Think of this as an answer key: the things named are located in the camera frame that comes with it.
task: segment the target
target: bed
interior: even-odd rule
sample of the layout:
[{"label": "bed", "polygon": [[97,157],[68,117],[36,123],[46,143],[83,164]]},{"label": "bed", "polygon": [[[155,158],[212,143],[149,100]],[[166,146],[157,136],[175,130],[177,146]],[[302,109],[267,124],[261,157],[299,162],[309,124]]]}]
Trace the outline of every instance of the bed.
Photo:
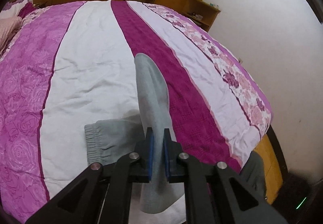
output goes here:
[{"label": "bed", "polygon": [[[134,56],[163,74],[177,141],[204,163],[239,172],[272,110],[232,53],[177,12],[135,1],[37,9],[0,59],[0,194],[24,223],[87,166],[84,125],[138,114]],[[178,224],[181,197],[129,223]]]}]

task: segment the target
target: metal screw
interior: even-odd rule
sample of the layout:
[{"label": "metal screw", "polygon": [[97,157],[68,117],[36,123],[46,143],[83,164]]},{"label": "metal screw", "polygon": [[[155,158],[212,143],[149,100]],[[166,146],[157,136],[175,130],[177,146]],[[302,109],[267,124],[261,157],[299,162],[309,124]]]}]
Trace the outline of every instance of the metal screw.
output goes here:
[{"label": "metal screw", "polygon": [[226,164],[226,162],[220,161],[217,163],[217,166],[219,169],[226,169],[228,165]]},{"label": "metal screw", "polygon": [[91,169],[92,169],[92,170],[99,170],[99,169],[100,169],[100,167],[101,167],[101,165],[100,165],[100,163],[98,163],[98,162],[95,162],[95,163],[92,163],[92,164],[91,164]]},{"label": "metal screw", "polygon": [[190,157],[190,155],[189,154],[187,154],[187,153],[180,153],[179,155],[178,155],[181,159],[188,159],[189,157]]},{"label": "metal screw", "polygon": [[137,152],[131,152],[131,153],[129,154],[129,157],[130,157],[131,159],[137,159],[137,158],[139,157],[139,154],[138,154]]}]

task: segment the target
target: gray garment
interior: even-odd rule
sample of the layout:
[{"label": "gray garment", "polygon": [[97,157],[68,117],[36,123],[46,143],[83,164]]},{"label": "gray garment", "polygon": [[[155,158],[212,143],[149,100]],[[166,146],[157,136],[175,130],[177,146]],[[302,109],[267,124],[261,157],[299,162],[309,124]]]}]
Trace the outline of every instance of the gray garment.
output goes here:
[{"label": "gray garment", "polygon": [[264,175],[264,161],[258,153],[254,151],[251,152],[247,163],[240,172],[240,176],[252,186],[260,196],[263,198],[266,197],[267,189]]},{"label": "gray garment", "polygon": [[140,209],[156,214],[166,210],[184,194],[183,183],[169,184],[165,176],[163,142],[164,129],[169,128],[176,141],[169,114],[167,84],[160,70],[145,54],[135,57],[136,81],[140,116],[98,121],[86,125],[88,163],[103,165],[116,162],[134,150],[135,143],[144,139],[148,127],[154,133],[153,168],[150,183],[143,184]]}]

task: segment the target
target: rose pattern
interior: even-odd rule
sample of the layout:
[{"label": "rose pattern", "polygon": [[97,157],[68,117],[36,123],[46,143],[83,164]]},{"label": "rose pattern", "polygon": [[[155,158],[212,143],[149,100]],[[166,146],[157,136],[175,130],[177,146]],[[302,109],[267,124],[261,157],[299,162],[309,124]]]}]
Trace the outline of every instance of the rose pattern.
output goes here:
[{"label": "rose pattern", "polygon": [[151,6],[146,3],[143,4],[162,18],[172,23],[174,28],[180,30],[208,58],[211,59],[223,80],[229,84],[232,93],[235,95],[245,115],[250,120],[250,124],[256,126],[259,130],[260,136],[262,137],[268,129],[272,114],[260,100],[257,91],[251,84],[251,81],[246,78],[235,63],[225,53],[223,53],[213,41],[210,41],[198,30],[197,27],[194,27],[190,20],[183,20],[178,17],[175,12],[170,12],[170,10],[164,6]]},{"label": "rose pattern", "polygon": [[54,56],[84,2],[39,9],[24,18],[0,59],[0,192],[4,210],[24,223],[46,201],[38,127]]}]

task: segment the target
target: wooden floor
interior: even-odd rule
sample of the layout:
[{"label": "wooden floor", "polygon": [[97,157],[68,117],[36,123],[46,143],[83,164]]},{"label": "wooden floor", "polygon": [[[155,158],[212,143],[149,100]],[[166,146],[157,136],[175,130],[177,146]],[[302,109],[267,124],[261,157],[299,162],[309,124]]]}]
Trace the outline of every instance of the wooden floor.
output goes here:
[{"label": "wooden floor", "polygon": [[256,146],[255,151],[262,157],[264,161],[267,202],[272,204],[277,196],[278,190],[283,184],[283,178],[273,147],[267,135],[262,138],[262,140]]}]

